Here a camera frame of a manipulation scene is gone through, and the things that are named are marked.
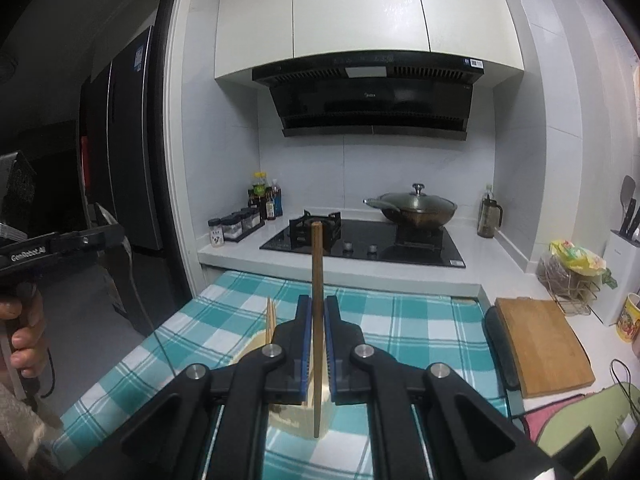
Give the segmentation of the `person's left hand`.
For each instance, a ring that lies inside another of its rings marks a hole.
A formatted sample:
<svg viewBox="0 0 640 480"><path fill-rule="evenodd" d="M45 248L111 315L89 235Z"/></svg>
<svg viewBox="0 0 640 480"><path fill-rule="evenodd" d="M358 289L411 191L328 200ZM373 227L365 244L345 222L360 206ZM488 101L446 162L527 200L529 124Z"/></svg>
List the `person's left hand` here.
<svg viewBox="0 0 640 480"><path fill-rule="evenodd" d="M2 297L1 319L20 321L20 327L11 337L11 366L24 378L37 378L46 368L48 359L48 345L43 339L46 319L37 286L22 283L17 286L14 297Z"/></svg>

